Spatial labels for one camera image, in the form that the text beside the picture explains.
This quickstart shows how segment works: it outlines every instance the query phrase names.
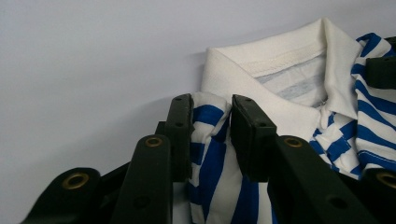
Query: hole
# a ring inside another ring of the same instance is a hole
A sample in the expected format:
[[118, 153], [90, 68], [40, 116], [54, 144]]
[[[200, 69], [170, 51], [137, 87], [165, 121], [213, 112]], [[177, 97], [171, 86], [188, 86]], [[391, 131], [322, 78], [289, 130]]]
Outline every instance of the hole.
[[82, 176], [74, 176], [69, 180], [69, 185], [76, 185], [78, 183], [81, 183], [84, 180]]
[[140, 196], [134, 199], [134, 207], [137, 210], [146, 208], [149, 206], [151, 199], [148, 196]]
[[64, 189], [79, 189], [84, 186], [90, 177], [84, 173], [74, 173], [68, 176], [62, 183]]
[[387, 172], [376, 174], [376, 178], [383, 184], [393, 189], [396, 189], [396, 176]]
[[157, 147], [163, 143], [163, 140], [158, 137], [150, 137], [146, 140], [146, 146], [148, 147]]
[[296, 138], [286, 138], [285, 143], [290, 147], [302, 147], [303, 143]]
[[347, 203], [344, 201], [342, 198], [334, 196], [334, 195], [329, 195], [326, 198], [326, 201], [330, 203], [332, 206], [338, 209], [346, 209], [347, 208]]

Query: white stripe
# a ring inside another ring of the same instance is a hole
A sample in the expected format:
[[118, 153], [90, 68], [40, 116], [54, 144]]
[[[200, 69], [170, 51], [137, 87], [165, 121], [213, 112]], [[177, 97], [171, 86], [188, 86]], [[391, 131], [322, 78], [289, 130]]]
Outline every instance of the white stripe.
[[367, 169], [374, 169], [374, 168], [384, 168], [378, 164], [374, 164], [374, 163], [367, 163], [366, 167], [364, 168], [364, 170]]
[[189, 179], [189, 182], [193, 186], [198, 187], [199, 186], [199, 173], [201, 170], [201, 166], [192, 162], [191, 168], [192, 168], [192, 177], [191, 177], [191, 179]]
[[365, 40], [360, 40], [359, 43], [361, 44], [362, 47], [366, 46], [366, 41]]
[[376, 109], [375, 106], [361, 93], [361, 91], [356, 90], [356, 93], [359, 95], [360, 100], [363, 100], [364, 102], [372, 106], [382, 116], [382, 118], [387, 120], [389, 123], [396, 125], [395, 115]]
[[334, 161], [334, 164], [340, 170], [345, 170], [350, 173], [359, 165], [356, 151], [353, 149], [346, 151], [345, 153], [341, 154], [337, 160]]
[[191, 134], [191, 141], [193, 143], [205, 143], [206, 139], [214, 132], [215, 127], [210, 124], [196, 121], [193, 123], [194, 132]]
[[[361, 152], [360, 155], [362, 155], [362, 154], [368, 154], [368, 152], [367, 152], [367, 151], [363, 151], [363, 152]], [[391, 162], [391, 163], [393, 163], [392, 165], [396, 164], [396, 161], [385, 160], [384, 158], [381, 158], [379, 155], [372, 155], [372, 154], [370, 154], [370, 156], [371, 156], [371, 157], [376, 157], [377, 159], [379, 159], [379, 160], [381, 160], [381, 161], [384, 161], [384, 162]], [[371, 164], [371, 165], [370, 165], [369, 167], [366, 165], [365, 169], [368, 169], [368, 168], [372, 168], [372, 167], [373, 167], [373, 164], [372, 164], [372, 163], [368, 163], [368, 164]]]
[[199, 224], [205, 223], [204, 211], [202, 210], [202, 206], [195, 203], [190, 203], [190, 206], [191, 206], [192, 222]]
[[349, 143], [350, 148], [352, 148], [355, 151], [358, 151], [358, 149], [356, 148], [356, 135], [349, 138], [347, 142]]
[[334, 123], [337, 124], [338, 127], [342, 128], [346, 126], [348, 123], [352, 122], [354, 119], [344, 116], [342, 114], [334, 115]]
[[372, 119], [371, 117], [366, 115], [365, 113], [361, 112], [359, 113], [359, 124], [367, 127], [368, 129], [370, 129], [370, 131], [375, 133], [375, 135], [379, 136], [380, 138], [396, 144], [396, 132], [388, 125], [378, 122], [375, 119]]
[[380, 90], [380, 89], [372, 88], [367, 85], [366, 81], [362, 76], [358, 76], [357, 80], [361, 81], [361, 83], [364, 86], [364, 89], [366, 89], [370, 93], [370, 95], [387, 101], [391, 101], [396, 104], [396, 90]]
[[360, 64], [362, 66], [365, 66], [366, 65], [366, 59], [367, 58], [365, 58], [365, 57], [359, 57], [359, 58], [357, 58], [355, 60], [355, 63], [358, 63], [358, 64]]
[[375, 155], [378, 155], [380, 157], [386, 158], [391, 161], [395, 161], [396, 163], [396, 153], [395, 149], [391, 147], [383, 147], [380, 145], [377, 145], [375, 143], [357, 138], [356, 139], [357, 145], [358, 145], [358, 150], [367, 150]]
[[259, 183], [259, 216], [257, 219], [257, 223], [259, 224], [273, 223], [271, 202], [267, 193], [267, 187], [267, 183]]
[[340, 139], [343, 136], [343, 133], [338, 129], [337, 125], [332, 124], [330, 125], [324, 133], [318, 134], [315, 138], [319, 142], [319, 144], [322, 146], [322, 148], [327, 151], [329, 149], [329, 146]]
[[390, 50], [391, 46], [390, 43], [384, 39], [381, 38], [381, 41], [375, 46], [374, 49], [372, 49], [366, 56], [365, 58], [379, 58], [384, 56], [384, 54], [388, 53]]

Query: striped shirt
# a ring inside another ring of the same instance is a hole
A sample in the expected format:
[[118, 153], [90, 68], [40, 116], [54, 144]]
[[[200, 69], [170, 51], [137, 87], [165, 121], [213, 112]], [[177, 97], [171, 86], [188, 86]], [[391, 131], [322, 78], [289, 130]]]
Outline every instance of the striped shirt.
[[[318, 40], [314, 44], [303, 43], [300, 49], [273, 59], [264, 55], [258, 61], [262, 54], [252, 52], [262, 46], [271, 48], [274, 43], [282, 47], [285, 39], [297, 39], [300, 44], [309, 38], [296, 36], [306, 37], [323, 30], [323, 26], [327, 48], [319, 35], [313, 38]], [[239, 170], [228, 127], [233, 93], [255, 100], [277, 125], [279, 135], [291, 134], [309, 141], [337, 172], [359, 178], [364, 169], [372, 167], [396, 171], [396, 92], [368, 87], [364, 81], [365, 59], [394, 55], [390, 45], [374, 34], [358, 42], [349, 40], [328, 20], [303, 29], [282, 35], [279, 41], [273, 38], [251, 46], [209, 51], [202, 91], [216, 95], [193, 95], [195, 131], [191, 136], [193, 175], [189, 183], [193, 223], [276, 222], [266, 185], [249, 182]], [[237, 54], [249, 49], [246, 57]], [[296, 55], [306, 57], [300, 60]], [[285, 67], [303, 71], [305, 78], [280, 82], [279, 77], [296, 77], [294, 71], [286, 74], [279, 68], [292, 61]]]

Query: black plastic part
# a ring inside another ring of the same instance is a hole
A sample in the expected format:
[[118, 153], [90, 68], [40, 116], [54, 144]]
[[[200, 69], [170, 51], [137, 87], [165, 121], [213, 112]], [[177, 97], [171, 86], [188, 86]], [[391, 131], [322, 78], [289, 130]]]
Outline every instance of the black plastic part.
[[129, 162], [102, 176], [100, 193], [103, 195], [103, 200], [100, 203], [97, 215], [92, 218], [92, 223], [107, 224], [110, 221], [128, 167]]
[[278, 223], [378, 223], [305, 140], [276, 144], [268, 193]]
[[91, 168], [75, 168], [58, 175], [22, 223], [90, 223], [102, 200], [99, 184], [100, 175]]
[[396, 36], [385, 38], [391, 45], [393, 50], [396, 50]]
[[363, 173], [360, 195], [363, 203], [381, 223], [395, 223], [396, 173], [385, 169], [368, 169]]
[[179, 95], [172, 100], [168, 118], [164, 124], [164, 135], [172, 144], [172, 179], [185, 182], [191, 177], [190, 141], [193, 100], [190, 94]]
[[233, 95], [231, 140], [243, 175], [267, 182], [276, 126], [253, 100]]
[[171, 145], [164, 135], [139, 140], [110, 223], [172, 222]]
[[396, 57], [369, 58], [366, 60], [367, 85], [383, 90], [396, 90]]
[[155, 134], [165, 135], [165, 121], [158, 122], [157, 129], [155, 130]]

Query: blue and white striped fabric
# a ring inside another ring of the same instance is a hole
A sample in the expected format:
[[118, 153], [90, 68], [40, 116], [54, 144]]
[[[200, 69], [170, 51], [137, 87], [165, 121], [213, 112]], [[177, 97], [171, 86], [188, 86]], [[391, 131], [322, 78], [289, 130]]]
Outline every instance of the blue and white striped fabric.
[[390, 44], [375, 34], [358, 39], [364, 46], [352, 68], [358, 94], [356, 145], [362, 168], [383, 167], [396, 171], [396, 90], [367, 86], [364, 65], [367, 58], [396, 56]]
[[358, 119], [331, 113], [328, 127], [317, 129], [311, 146], [332, 169], [359, 178], [364, 169], [396, 171], [396, 90], [378, 90], [365, 82], [367, 58], [396, 56], [375, 34], [357, 39], [363, 46], [351, 74], [356, 79]]
[[197, 92], [189, 183], [193, 223], [257, 223], [259, 185], [242, 176], [229, 137], [231, 105]]
[[[310, 141], [332, 169], [355, 178], [367, 168], [396, 171], [396, 90], [374, 89], [364, 81], [366, 58], [396, 54], [377, 35], [358, 41], [363, 50], [351, 68], [358, 101], [351, 103], [358, 103], [358, 119], [329, 112], [326, 128], [317, 129]], [[210, 93], [197, 92], [192, 98], [192, 222], [257, 223], [263, 209], [259, 211], [259, 185], [250, 183], [239, 170], [229, 136], [231, 105]]]

